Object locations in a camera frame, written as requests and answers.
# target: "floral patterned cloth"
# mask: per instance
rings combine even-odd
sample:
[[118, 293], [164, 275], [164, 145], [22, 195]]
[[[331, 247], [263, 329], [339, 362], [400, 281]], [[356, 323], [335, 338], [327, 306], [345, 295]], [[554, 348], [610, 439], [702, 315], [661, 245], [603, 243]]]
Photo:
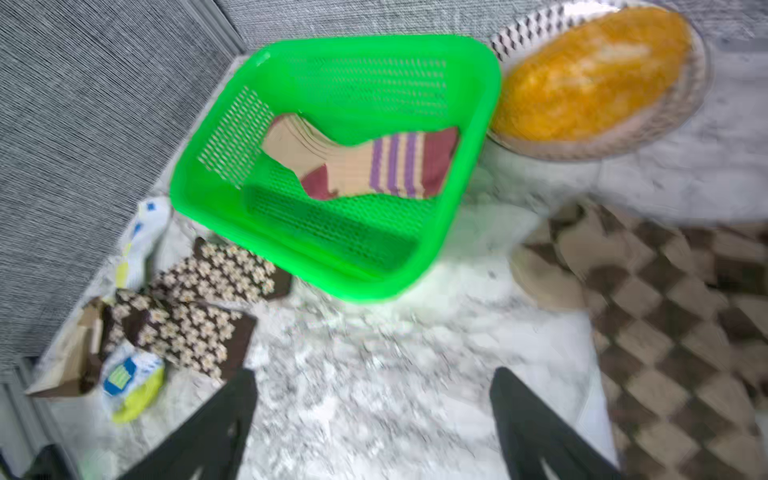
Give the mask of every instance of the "floral patterned cloth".
[[256, 319], [207, 303], [274, 300], [288, 294], [291, 279], [248, 250], [197, 238], [193, 255], [158, 275], [149, 294], [118, 290], [101, 351], [127, 339], [174, 365], [229, 379], [243, 364]]
[[194, 255], [161, 273], [150, 284], [150, 293], [174, 302], [255, 302], [287, 295], [291, 279], [285, 270], [244, 248], [197, 238]]
[[169, 305], [152, 296], [118, 290], [107, 324], [106, 353], [127, 339], [174, 365], [226, 380], [243, 364], [256, 319], [216, 306]]

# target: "woven tray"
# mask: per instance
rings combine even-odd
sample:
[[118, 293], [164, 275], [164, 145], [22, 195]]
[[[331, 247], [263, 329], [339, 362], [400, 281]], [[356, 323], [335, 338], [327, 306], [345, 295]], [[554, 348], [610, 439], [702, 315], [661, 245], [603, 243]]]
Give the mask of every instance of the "woven tray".
[[[562, 2], [520, 18], [491, 37], [504, 75], [563, 32], [626, 7], [648, 2], [590, 0]], [[699, 32], [690, 26], [691, 49], [680, 77], [655, 104], [588, 141], [526, 141], [489, 130], [488, 136], [517, 154], [552, 161], [597, 160], [626, 154], [681, 126], [701, 106], [711, 79], [710, 57]]]

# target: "brown checkered rug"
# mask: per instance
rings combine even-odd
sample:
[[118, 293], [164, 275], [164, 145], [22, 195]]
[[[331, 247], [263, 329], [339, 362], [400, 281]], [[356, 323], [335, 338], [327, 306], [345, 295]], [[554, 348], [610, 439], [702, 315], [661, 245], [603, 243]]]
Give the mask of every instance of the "brown checkered rug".
[[768, 227], [676, 228], [581, 198], [511, 256], [542, 308], [588, 310], [629, 478], [761, 478]]

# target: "green plastic basket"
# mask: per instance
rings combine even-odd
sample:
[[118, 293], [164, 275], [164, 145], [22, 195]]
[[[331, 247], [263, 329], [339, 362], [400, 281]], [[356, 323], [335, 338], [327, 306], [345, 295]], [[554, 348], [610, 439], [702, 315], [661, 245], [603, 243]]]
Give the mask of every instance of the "green plastic basket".
[[[282, 41], [232, 77], [181, 156], [174, 207], [339, 298], [381, 300], [435, 259], [466, 188], [501, 84], [491, 50], [454, 35]], [[458, 126], [439, 196], [319, 201], [260, 149], [298, 113], [345, 145]]]

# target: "sock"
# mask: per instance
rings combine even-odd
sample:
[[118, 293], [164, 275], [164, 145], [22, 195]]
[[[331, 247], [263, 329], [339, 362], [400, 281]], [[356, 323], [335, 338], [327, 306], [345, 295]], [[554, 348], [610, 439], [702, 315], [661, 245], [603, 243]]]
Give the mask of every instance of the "sock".
[[[512, 272], [543, 306], [588, 310], [614, 443], [628, 478], [760, 478], [766, 471], [762, 443], [733, 371], [733, 339], [749, 333], [764, 338], [756, 326], [765, 325], [768, 302], [751, 296], [736, 305], [724, 291], [707, 288], [700, 274], [708, 268], [712, 278], [727, 278], [727, 268], [737, 265], [732, 256], [750, 256], [738, 263], [741, 275], [731, 270], [731, 277], [755, 291], [764, 281], [765, 263], [755, 266], [763, 251], [743, 243], [734, 248], [732, 237], [719, 243], [698, 238], [696, 255], [692, 238], [581, 198], [513, 252]], [[530, 264], [556, 273], [533, 274]], [[553, 277], [568, 279], [569, 288], [578, 281], [582, 306], [560, 300], [558, 294], [569, 291], [559, 290]]]
[[458, 128], [389, 135], [339, 145], [296, 114], [275, 118], [262, 149], [301, 180], [316, 200], [365, 194], [430, 198], [439, 194], [458, 143]]

